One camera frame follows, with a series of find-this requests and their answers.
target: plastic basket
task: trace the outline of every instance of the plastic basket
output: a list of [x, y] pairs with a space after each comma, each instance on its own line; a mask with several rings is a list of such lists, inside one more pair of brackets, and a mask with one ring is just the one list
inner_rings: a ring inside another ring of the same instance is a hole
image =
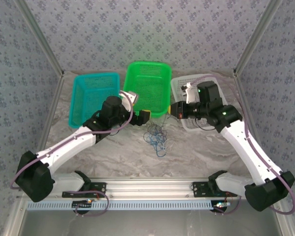
[[128, 66], [124, 91], [139, 95], [135, 112], [150, 110], [152, 117], [167, 113], [170, 105], [172, 69], [164, 63], [136, 61]]
[[79, 128], [102, 108], [108, 96], [119, 95], [119, 74], [79, 75], [74, 79], [68, 124]]
[[[197, 80], [199, 77], [204, 76], [204, 75], [210, 75], [210, 74], [198, 74], [198, 75], [187, 75], [187, 76], [181, 76], [181, 77], [177, 77], [177, 78], [173, 78], [171, 81], [171, 86], [172, 86], [172, 91], [174, 94], [174, 98], [175, 101], [186, 101], [186, 96], [182, 95], [182, 91], [181, 91], [181, 86], [186, 85], [189, 82], [195, 81]], [[220, 88], [220, 85], [218, 84], [218, 81], [216, 80], [216, 78], [212, 77], [208, 77], [205, 79], [200, 80], [198, 83], [204, 82], [204, 81], [214, 81], [217, 86], [218, 86], [218, 90], [220, 92], [220, 96], [222, 98], [223, 101], [223, 105], [227, 105], [227, 101], [225, 99], [225, 96]], [[199, 99], [199, 94], [198, 94], [198, 90], [197, 90], [197, 84], [193, 86], [193, 92], [195, 93], [195, 97], [196, 97], [196, 101], [200, 101]], [[187, 131], [187, 132], [193, 132], [193, 131], [202, 131], [202, 129], [200, 129], [195, 122], [195, 119], [182, 119], [181, 120], [182, 126], [183, 128]], [[197, 124], [201, 127], [204, 127], [205, 129], [212, 129], [214, 127], [212, 127], [211, 125], [209, 125], [207, 123], [207, 119], [201, 119], [197, 121]]]

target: cable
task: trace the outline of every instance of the cable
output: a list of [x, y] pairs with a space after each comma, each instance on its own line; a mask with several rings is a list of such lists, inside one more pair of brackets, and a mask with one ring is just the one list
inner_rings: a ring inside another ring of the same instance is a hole
[[105, 214], [107, 211], [108, 211], [108, 207], [109, 207], [109, 198], [107, 197], [107, 195], [101, 191], [97, 191], [97, 190], [91, 190], [91, 191], [67, 191], [67, 193], [96, 193], [96, 194], [100, 194], [102, 196], [104, 196], [107, 200], [107, 204], [106, 204], [106, 207], [105, 209], [103, 209], [101, 212], [97, 213], [97, 214], [87, 214], [87, 215], [82, 215], [82, 214], [79, 214], [78, 213], [78, 208], [80, 205], [82, 205], [81, 203], [80, 204], [77, 204], [77, 206], [75, 207], [75, 213], [77, 216], [81, 216], [81, 217], [96, 217], [96, 216], [100, 216], [100, 215], [103, 215]]
[[198, 125], [198, 123], [197, 123], [197, 118], [195, 118], [194, 121], [196, 122], [196, 125], [197, 125], [200, 129], [202, 129], [202, 130], [204, 130], [204, 131], [212, 131], [212, 130], [215, 129], [215, 128], [213, 128], [213, 129], [203, 129], [201, 126]]
[[229, 196], [231, 196], [231, 198], [232, 198], [231, 204], [233, 204], [233, 196], [229, 192], [226, 192], [225, 202], [227, 200], [227, 197], [229, 197]]
[[144, 141], [154, 147], [158, 157], [164, 157], [169, 151], [172, 151], [176, 143], [175, 139], [167, 138], [167, 131], [163, 129], [165, 121], [169, 118], [170, 116], [167, 118], [166, 114], [162, 126], [152, 123], [143, 135]]
[[233, 92], [236, 100], [238, 101], [239, 105], [241, 106], [242, 112], [243, 112], [243, 117], [244, 117], [244, 130], [245, 130], [245, 136], [246, 139], [250, 145], [250, 147], [252, 148], [252, 150], [254, 151], [254, 153], [257, 155], [257, 157], [264, 163], [264, 165], [268, 168], [268, 170], [270, 170], [284, 185], [284, 187], [286, 187], [286, 189], [288, 190], [289, 194], [291, 195], [292, 198], [292, 202], [293, 202], [293, 207], [290, 211], [288, 212], [283, 212], [283, 211], [279, 211], [277, 209], [275, 209], [274, 207], [270, 206], [270, 208], [275, 211], [276, 213], [282, 214], [282, 215], [290, 215], [293, 214], [295, 212], [295, 194], [293, 193], [292, 189], [289, 187], [289, 185], [285, 182], [285, 180], [267, 163], [267, 161], [264, 160], [264, 158], [261, 156], [261, 154], [257, 151], [257, 149], [255, 148], [255, 146], [253, 145], [253, 143], [250, 140], [249, 137], [249, 128], [248, 128], [248, 121], [249, 121], [249, 116], [247, 116], [243, 105], [241, 103], [241, 99], [237, 96], [237, 93], [234, 91], [234, 89], [226, 82], [226, 80], [222, 77], [222, 76], [215, 76], [215, 75], [204, 75], [202, 77], [199, 77], [198, 79], [196, 79], [195, 81], [191, 82], [190, 85], [194, 85], [196, 84], [198, 81], [208, 78], [208, 77], [214, 77], [216, 79], [221, 79], [225, 84], [228, 85], [228, 87], [231, 89], [231, 91]]
[[[120, 130], [117, 131], [117, 133], [119, 133]], [[116, 133], [116, 134], [117, 134]], [[109, 136], [115, 136], [116, 134], [109, 134]]]
[[[119, 128], [117, 129], [112, 129], [112, 130], [106, 130], [106, 131], [88, 131], [88, 132], [84, 132], [84, 133], [81, 133], [81, 134], [77, 134], [75, 136], [75, 138], [79, 138], [83, 135], [86, 135], [86, 134], [109, 134], [109, 133], [112, 133], [112, 132], [116, 132], [116, 131], [119, 131], [119, 130], [122, 130], [128, 123], [130, 123], [132, 117], [133, 117], [133, 106], [132, 106], [132, 102], [130, 100], [130, 98], [128, 97], [128, 95], [126, 93], [124, 93], [123, 91], [120, 91], [120, 93], [122, 93], [123, 95], [125, 95], [126, 99], [128, 100], [129, 104], [131, 104], [130, 106], [130, 117], [129, 119], [122, 125], [120, 126]], [[64, 145], [68, 144], [69, 142], [75, 140], [74, 137], [72, 137], [71, 139], [68, 139], [67, 141], [59, 144], [58, 146], [56, 146], [54, 149], [48, 151], [46, 154], [36, 158], [35, 160], [29, 162], [28, 164], [26, 164], [24, 167], [22, 167], [17, 173], [16, 175], [13, 177], [12, 181], [10, 182], [10, 188], [11, 189], [20, 189], [19, 187], [14, 187], [13, 186], [13, 183], [15, 182], [15, 180], [20, 176], [20, 174], [26, 170], [28, 167], [30, 167], [31, 165], [35, 164], [36, 162], [40, 161], [41, 159], [45, 158], [47, 155], [50, 155], [52, 154], [53, 152], [57, 151], [59, 148], [63, 147]]]

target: table surface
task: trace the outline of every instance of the table surface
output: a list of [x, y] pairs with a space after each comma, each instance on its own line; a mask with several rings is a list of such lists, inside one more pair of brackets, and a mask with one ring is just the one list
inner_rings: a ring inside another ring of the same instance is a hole
[[[125, 71], [120, 74], [122, 88]], [[173, 71], [173, 78], [204, 71]], [[75, 129], [68, 126], [73, 80], [77, 74], [65, 72], [60, 98], [53, 117], [46, 147], [58, 143], [71, 135]], [[233, 78], [228, 83], [235, 86]], [[226, 100], [240, 112], [241, 108], [232, 91], [224, 82], [219, 83]], [[161, 125], [165, 115], [151, 122]], [[143, 139], [148, 126], [128, 125], [115, 136], [107, 136], [63, 164], [57, 173], [71, 173], [80, 170], [89, 177], [208, 177], [227, 170], [232, 174], [249, 176], [249, 172], [234, 148], [215, 130], [187, 133], [180, 121], [167, 118], [164, 129], [167, 138], [175, 145], [166, 156], [159, 158], [153, 146]]]

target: black clamp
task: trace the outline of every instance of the black clamp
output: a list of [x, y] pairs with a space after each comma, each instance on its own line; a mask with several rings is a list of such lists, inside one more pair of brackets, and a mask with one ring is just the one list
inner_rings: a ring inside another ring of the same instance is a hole
[[[82, 201], [73, 201], [71, 204], [71, 207], [74, 208], [74, 212], [84, 215], [89, 212], [89, 210], [92, 207], [92, 203], [89, 203], [87, 200], [82, 200]], [[85, 208], [86, 210], [75, 210], [76, 208]]]
[[[85, 174], [83, 174], [81, 171], [75, 171], [79, 176], [82, 177], [84, 184], [79, 190], [81, 191], [100, 191], [103, 193], [106, 193], [106, 183], [105, 182], [91, 182], [89, 177], [87, 177]], [[104, 198], [101, 194], [96, 193], [68, 193], [68, 192], [62, 192], [63, 198]]]
[[[292, 187], [295, 177], [290, 171], [281, 173], [281, 178]], [[247, 202], [257, 211], [263, 211], [279, 200], [285, 198], [288, 190], [278, 177], [264, 184], [256, 186], [254, 183], [245, 186], [245, 197]]]
[[150, 119], [150, 116], [151, 116], [151, 111], [140, 110], [138, 116], [136, 114], [133, 114], [130, 124], [141, 126], [148, 122], [148, 120]]
[[236, 197], [234, 193], [221, 191], [216, 184], [216, 178], [227, 171], [218, 171], [209, 176], [206, 182], [193, 182], [192, 190], [195, 198], [207, 197]]
[[[37, 156], [31, 151], [25, 152], [21, 157], [16, 173], [36, 159]], [[41, 161], [37, 161], [33, 165], [27, 167], [15, 182], [35, 203], [46, 198], [53, 190], [53, 185], [55, 183], [51, 178], [48, 164], [43, 164]]]

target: wall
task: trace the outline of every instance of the wall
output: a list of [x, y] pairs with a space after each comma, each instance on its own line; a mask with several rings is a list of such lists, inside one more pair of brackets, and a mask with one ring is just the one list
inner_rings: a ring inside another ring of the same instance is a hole
[[295, 175], [295, 0], [283, 1], [241, 81], [263, 148]]
[[58, 78], [13, 0], [0, 0], [0, 235], [20, 157], [36, 151]]
[[27, 0], [64, 70], [234, 68], [268, 0]]

